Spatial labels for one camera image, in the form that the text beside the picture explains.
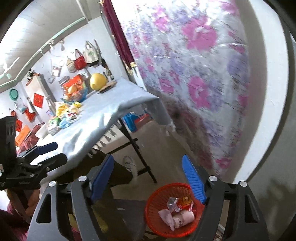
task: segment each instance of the hand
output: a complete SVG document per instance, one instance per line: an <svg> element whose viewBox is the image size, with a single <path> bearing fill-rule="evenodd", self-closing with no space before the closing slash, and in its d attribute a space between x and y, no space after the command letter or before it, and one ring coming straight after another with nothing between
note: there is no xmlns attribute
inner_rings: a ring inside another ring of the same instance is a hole
<svg viewBox="0 0 296 241"><path fill-rule="evenodd" d="M28 208L26 209L26 214L29 217L33 216L33 213L36 209L36 206L39 202L39 194L40 194L40 190L34 190L31 197L28 200Z"/></svg>
<svg viewBox="0 0 296 241"><path fill-rule="evenodd" d="M34 190L33 193L31 194L29 200L28 200L28 208L25 210L26 214L29 217L33 216L33 213L36 209L36 206L39 202L39 194L40 194L40 190ZM13 199L12 194L10 193L10 190L7 189L7 196L10 200L11 205L13 206L13 208L15 209L16 205L15 205L15 201Z"/></svg>

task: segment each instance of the yellow ball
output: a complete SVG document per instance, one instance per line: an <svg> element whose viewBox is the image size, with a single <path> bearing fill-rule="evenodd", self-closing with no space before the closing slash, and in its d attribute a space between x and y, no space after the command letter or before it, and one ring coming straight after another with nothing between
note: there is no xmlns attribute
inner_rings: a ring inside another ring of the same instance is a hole
<svg viewBox="0 0 296 241"><path fill-rule="evenodd" d="M93 90L100 90L107 84L107 79L104 75L95 73L91 76L89 85Z"/></svg>

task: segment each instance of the green ceiling trim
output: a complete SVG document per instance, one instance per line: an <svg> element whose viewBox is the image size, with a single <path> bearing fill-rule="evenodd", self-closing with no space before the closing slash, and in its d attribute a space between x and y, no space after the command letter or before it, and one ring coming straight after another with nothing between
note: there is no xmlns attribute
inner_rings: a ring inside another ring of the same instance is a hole
<svg viewBox="0 0 296 241"><path fill-rule="evenodd" d="M86 24L87 24L87 19L85 17L82 17L82 18L76 20L75 22L71 23L67 27L63 28L61 31L59 31L57 34L55 34L51 39L49 39L44 45L42 45L42 47L39 48L39 50L37 50L37 52L24 65L24 67L21 69L21 71L18 73L18 75L16 76L16 78L14 80L11 80L11 81L8 81L4 84L1 84L0 88L6 86L8 84L12 84L14 82L15 82L15 84L20 82L23 79L23 77L27 74L27 72L34 66L34 64L43 56L43 54L45 54L47 51L49 51L49 49L50 49L50 46L48 44L49 41L54 40L54 45L56 45L63 38L65 38L66 36L68 36L69 34L74 32L75 30L83 27Z"/></svg>

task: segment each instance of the red plastic basket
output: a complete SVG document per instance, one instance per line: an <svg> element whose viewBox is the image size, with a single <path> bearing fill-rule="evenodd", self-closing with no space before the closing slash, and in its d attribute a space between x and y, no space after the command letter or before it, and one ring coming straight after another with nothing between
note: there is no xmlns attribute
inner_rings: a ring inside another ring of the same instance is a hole
<svg viewBox="0 0 296 241"><path fill-rule="evenodd" d="M172 231L160 218L158 211L167 208L167 201L169 197L182 198L191 196L194 201L194 206L197 209L197 215L192 223ZM198 200L194 198L191 187L184 183L172 183L157 189L148 199L145 207L145 218L148 227L157 235L165 238L180 238L192 233L200 220L201 214L204 210Z"/></svg>

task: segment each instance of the red paper decoration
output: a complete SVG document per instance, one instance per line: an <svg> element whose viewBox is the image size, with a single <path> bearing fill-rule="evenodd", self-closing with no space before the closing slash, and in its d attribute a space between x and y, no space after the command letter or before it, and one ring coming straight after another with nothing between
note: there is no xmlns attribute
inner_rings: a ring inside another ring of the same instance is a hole
<svg viewBox="0 0 296 241"><path fill-rule="evenodd" d="M22 130L22 122L20 120L16 120L15 122L15 130L20 132Z"/></svg>
<svg viewBox="0 0 296 241"><path fill-rule="evenodd" d="M30 122L34 122L34 119L35 119L35 116L36 116L35 111L33 111L32 113L30 113L30 112L29 112L29 109L26 109L25 114L26 114L26 116L28 117L28 120L29 120Z"/></svg>
<svg viewBox="0 0 296 241"><path fill-rule="evenodd" d="M35 105L35 106L37 106L39 108L42 108L42 106L43 106L43 98L44 98L44 96L35 93L34 94L33 105Z"/></svg>
<svg viewBox="0 0 296 241"><path fill-rule="evenodd" d="M15 110L13 110L12 112L10 112L11 116L15 116L17 117L17 113L15 112Z"/></svg>

